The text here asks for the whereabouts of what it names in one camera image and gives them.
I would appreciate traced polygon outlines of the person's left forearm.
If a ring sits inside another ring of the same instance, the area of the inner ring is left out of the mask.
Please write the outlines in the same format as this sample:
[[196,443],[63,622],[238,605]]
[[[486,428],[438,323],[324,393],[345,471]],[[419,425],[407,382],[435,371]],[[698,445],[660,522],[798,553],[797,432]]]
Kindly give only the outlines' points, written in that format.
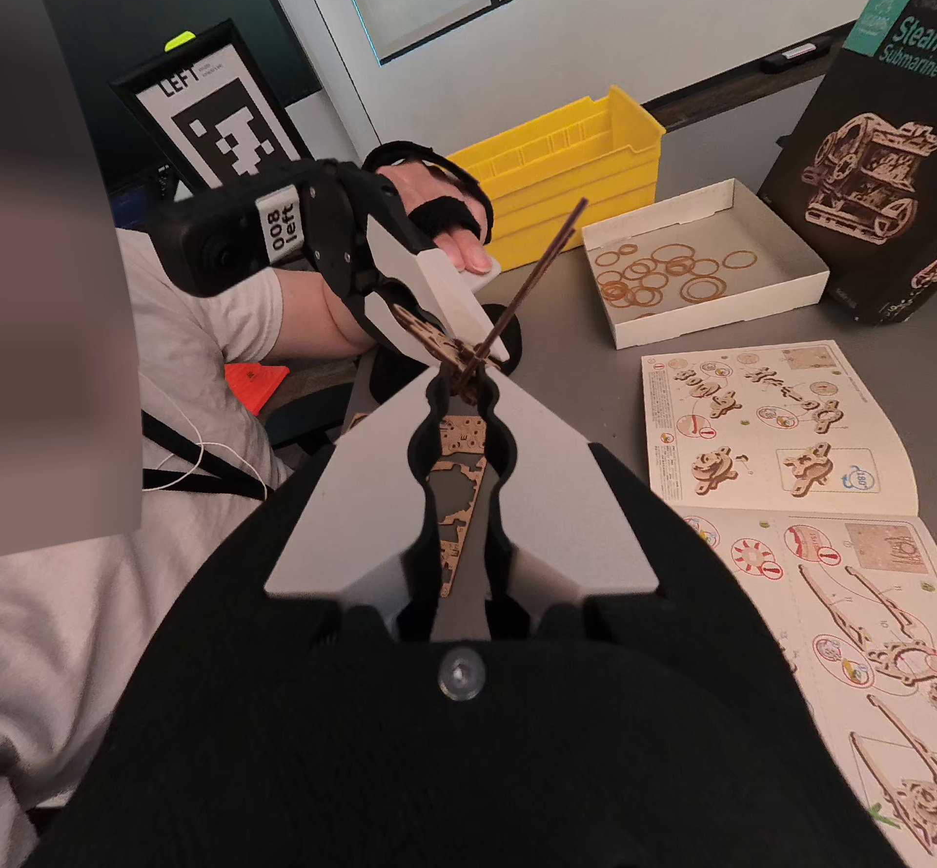
[[274,272],[282,294],[282,322],[264,363],[351,359],[376,346],[321,274]]

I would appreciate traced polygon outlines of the laser-cut wooden parts sheet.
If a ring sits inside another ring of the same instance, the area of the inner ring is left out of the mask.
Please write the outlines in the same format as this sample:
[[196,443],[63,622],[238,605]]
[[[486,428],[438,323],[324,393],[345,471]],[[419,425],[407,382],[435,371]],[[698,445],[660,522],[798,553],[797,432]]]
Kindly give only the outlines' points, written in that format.
[[486,476],[486,426],[474,415],[448,415],[440,424],[441,455],[427,478],[439,536],[441,586],[448,598]]

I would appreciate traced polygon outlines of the orange triangular object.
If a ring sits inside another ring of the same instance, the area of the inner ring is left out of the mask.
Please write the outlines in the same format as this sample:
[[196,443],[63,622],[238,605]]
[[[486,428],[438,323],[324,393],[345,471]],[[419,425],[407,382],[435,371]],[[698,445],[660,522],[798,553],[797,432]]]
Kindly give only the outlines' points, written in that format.
[[225,366],[225,379],[231,393],[253,416],[264,406],[286,380],[289,368],[260,363],[235,363]]

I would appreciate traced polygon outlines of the white cardboard tray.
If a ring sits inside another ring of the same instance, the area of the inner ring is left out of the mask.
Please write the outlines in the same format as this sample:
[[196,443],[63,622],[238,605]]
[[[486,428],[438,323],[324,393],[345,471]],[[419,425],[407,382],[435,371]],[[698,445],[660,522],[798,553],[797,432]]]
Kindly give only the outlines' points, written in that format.
[[593,276],[617,349],[814,305],[829,276],[821,258],[736,179],[594,223],[583,229],[582,238],[592,276],[590,256],[624,243],[645,249],[682,242],[717,257],[749,249],[759,258],[754,268],[727,275],[725,297],[693,306],[679,307],[669,296],[656,309],[613,309],[603,302]]

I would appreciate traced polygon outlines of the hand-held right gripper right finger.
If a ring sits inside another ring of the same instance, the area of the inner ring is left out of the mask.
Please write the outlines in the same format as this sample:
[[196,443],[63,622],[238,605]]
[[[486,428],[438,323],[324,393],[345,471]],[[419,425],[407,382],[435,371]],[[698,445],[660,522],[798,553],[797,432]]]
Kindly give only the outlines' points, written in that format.
[[492,640],[524,640],[558,604],[659,587],[597,447],[502,373],[477,380],[498,476],[485,544]]

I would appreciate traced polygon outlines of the illustrated instruction booklet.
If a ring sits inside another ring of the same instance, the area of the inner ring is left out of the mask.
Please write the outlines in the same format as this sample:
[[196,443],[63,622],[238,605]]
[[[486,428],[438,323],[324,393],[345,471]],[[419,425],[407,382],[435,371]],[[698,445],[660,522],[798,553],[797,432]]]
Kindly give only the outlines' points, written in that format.
[[908,866],[935,866],[935,544],[836,343],[647,356],[652,489],[778,641],[827,751]]

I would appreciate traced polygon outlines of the dark model kit box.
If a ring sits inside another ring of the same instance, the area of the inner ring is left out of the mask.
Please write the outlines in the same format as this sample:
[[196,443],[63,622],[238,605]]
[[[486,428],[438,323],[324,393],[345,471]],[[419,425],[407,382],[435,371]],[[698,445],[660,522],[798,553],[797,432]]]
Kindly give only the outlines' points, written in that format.
[[856,321],[901,323],[934,296],[936,0],[869,0],[758,196]]

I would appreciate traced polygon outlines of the dark wall ledge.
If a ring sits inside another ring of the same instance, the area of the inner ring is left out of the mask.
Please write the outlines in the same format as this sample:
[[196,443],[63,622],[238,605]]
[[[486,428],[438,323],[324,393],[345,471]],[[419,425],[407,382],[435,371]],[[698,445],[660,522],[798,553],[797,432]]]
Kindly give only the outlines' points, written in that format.
[[776,75],[759,70],[761,58],[728,69],[713,77],[646,101],[644,109],[669,131],[708,120],[748,103],[775,95],[783,90],[811,82],[826,74],[845,42],[854,21],[809,36],[774,53],[805,41],[822,41],[828,51],[813,61]]

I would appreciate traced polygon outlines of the yellow plastic bin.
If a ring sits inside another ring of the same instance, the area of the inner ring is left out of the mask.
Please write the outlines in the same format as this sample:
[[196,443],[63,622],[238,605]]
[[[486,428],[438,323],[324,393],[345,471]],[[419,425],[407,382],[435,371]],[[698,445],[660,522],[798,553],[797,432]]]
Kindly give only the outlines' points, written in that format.
[[573,206],[578,228],[649,206],[665,128],[617,86],[451,154],[494,208],[488,251],[503,271],[537,262]]

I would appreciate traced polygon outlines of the person's left hand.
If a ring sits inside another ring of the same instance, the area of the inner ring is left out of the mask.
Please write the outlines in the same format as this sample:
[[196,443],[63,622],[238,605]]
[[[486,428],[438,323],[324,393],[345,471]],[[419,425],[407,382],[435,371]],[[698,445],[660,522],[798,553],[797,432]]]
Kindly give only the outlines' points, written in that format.
[[485,247],[488,230],[486,209],[465,190],[461,182],[438,167],[428,166],[418,160],[385,166],[377,173],[394,184],[408,214],[440,197],[452,197],[467,206],[479,223],[479,231],[452,226],[442,230],[433,240],[456,270],[477,276],[484,276],[490,271],[492,261]]

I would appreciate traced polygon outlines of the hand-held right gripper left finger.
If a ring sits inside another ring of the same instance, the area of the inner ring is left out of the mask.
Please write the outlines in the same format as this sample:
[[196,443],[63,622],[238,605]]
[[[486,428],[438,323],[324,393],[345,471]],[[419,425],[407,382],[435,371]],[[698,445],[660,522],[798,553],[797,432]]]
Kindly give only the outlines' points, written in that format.
[[265,592],[375,608],[396,638],[427,638],[441,563],[428,476],[449,375],[429,369],[337,441]]

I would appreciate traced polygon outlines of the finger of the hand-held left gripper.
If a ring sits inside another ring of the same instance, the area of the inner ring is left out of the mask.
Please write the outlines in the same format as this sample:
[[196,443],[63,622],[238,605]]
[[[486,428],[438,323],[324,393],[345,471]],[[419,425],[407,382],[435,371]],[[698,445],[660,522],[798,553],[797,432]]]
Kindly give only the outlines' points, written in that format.
[[365,316],[377,329],[383,343],[397,353],[432,369],[439,369],[439,360],[393,316],[391,308],[381,295],[365,298]]
[[367,241],[381,274],[402,283],[417,306],[435,317],[448,335],[471,345],[486,338],[493,323],[467,277],[454,268],[443,251],[431,245],[413,254],[373,217],[367,220]]

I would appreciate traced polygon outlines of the wooden model assembly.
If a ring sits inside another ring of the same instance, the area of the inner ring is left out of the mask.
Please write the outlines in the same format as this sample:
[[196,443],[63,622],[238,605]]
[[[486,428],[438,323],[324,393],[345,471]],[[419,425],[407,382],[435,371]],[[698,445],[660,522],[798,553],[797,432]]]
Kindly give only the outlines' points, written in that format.
[[391,306],[391,313],[396,322],[412,335],[432,357],[439,360],[442,367],[451,368],[449,389],[452,396],[459,396],[469,405],[478,405],[481,377],[488,366],[488,357],[495,340],[502,335],[509,322],[514,319],[520,305],[545,276],[557,255],[563,251],[588,204],[589,201],[586,198],[580,199],[545,250],[544,255],[510,301],[509,306],[498,318],[498,322],[478,345],[472,346],[457,338],[443,335],[436,327],[417,318],[402,306]]

